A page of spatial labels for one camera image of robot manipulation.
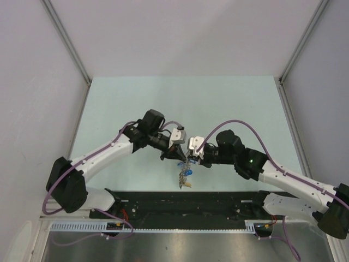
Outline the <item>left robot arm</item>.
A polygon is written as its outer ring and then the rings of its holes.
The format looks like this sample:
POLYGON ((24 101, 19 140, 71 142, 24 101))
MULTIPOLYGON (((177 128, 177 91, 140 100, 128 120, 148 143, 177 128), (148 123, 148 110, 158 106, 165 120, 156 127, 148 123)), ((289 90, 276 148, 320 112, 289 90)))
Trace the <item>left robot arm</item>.
POLYGON ((87 183, 116 161, 147 146, 159 150, 161 160, 184 161, 185 137, 183 125, 177 121, 166 122, 162 113, 150 109, 141 119, 127 122, 115 138, 92 152, 73 160, 56 159, 46 184, 43 213, 99 209, 108 218, 117 217, 121 211, 117 196, 107 188, 88 187, 87 183))

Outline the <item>metal disc keyring organizer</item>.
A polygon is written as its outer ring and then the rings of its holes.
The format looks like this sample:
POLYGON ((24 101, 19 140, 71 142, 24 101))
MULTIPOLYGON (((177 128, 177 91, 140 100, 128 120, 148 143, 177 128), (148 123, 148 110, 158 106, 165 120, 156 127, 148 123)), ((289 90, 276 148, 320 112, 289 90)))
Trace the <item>metal disc keyring organizer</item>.
POLYGON ((179 162, 177 166, 180 168, 179 173, 179 188, 183 187, 191 188, 192 185, 187 181, 187 177, 192 174, 191 163, 188 161, 179 162))

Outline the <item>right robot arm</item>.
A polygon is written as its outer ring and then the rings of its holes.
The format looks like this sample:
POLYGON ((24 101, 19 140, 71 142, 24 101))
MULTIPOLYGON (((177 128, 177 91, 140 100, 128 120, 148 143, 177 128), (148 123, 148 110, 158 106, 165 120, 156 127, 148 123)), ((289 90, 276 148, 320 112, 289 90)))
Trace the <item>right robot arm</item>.
POLYGON ((216 145, 203 137, 189 139, 189 158, 210 168, 213 164, 233 165, 242 178, 275 186, 290 198, 282 199, 274 193, 262 192, 252 204, 252 214, 264 219, 269 214, 288 216, 316 225, 324 233, 344 240, 348 235, 348 186, 318 182, 294 174, 265 153, 245 147, 232 130, 216 136, 216 145))

